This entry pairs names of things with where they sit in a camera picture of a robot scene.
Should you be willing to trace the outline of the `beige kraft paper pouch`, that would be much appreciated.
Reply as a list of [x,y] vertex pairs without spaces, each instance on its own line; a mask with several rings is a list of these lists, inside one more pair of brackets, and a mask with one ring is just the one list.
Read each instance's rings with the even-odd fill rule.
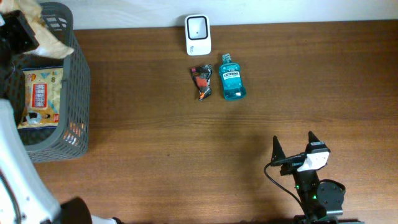
[[35,0],[4,0],[1,1],[1,12],[7,13],[20,10],[34,31],[39,46],[25,54],[41,57],[63,59],[74,52],[74,49],[59,41],[47,28],[41,18],[42,7]]

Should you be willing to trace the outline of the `yellow wet wipes pack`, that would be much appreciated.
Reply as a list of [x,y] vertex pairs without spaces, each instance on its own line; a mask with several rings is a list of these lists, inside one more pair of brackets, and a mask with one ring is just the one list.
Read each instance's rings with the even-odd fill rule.
[[42,129],[58,126],[63,67],[23,70],[25,108],[18,129]]

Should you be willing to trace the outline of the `blue mouthwash bottle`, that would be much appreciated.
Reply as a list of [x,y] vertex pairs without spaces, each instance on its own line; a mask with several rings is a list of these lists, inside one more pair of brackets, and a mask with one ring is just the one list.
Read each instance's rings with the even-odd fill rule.
[[241,67],[232,61],[230,54],[222,55],[219,76],[223,86],[223,96],[226,100],[240,100],[246,96],[246,89],[241,78]]

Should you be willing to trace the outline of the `black and red snack packet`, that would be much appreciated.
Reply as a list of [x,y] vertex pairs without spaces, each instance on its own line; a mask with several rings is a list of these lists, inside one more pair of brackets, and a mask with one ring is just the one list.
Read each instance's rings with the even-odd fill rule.
[[190,69],[191,78],[199,91],[198,99],[200,101],[203,101],[212,93],[212,89],[210,87],[212,73],[213,68],[211,64],[205,64]]

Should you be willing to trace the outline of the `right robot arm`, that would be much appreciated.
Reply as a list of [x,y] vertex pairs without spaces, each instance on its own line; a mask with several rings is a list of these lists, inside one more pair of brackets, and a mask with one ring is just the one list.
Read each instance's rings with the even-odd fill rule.
[[[287,157],[277,136],[272,140],[272,157],[264,167],[265,176],[276,186],[291,195],[299,204],[303,215],[296,215],[293,223],[360,223],[359,220],[340,220],[346,187],[334,180],[318,178],[317,171],[327,165],[330,149],[313,132],[308,132],[304,152]],[[277,183],[268,173],[268,167],[280,167],[280,175],[292,175],[297,195]]]

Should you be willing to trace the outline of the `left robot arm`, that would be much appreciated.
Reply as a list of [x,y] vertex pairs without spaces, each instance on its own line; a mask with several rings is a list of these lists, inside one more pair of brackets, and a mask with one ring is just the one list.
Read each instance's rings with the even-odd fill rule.
[[[34,31],[20,10],[1,14],[1,70],[11,58],[38,47]],[[120,219],[100,218],[75,197],[63,204],[50,193],[39,177],[17,132],[14,110],[1,99],[1,223],[118,224]]]

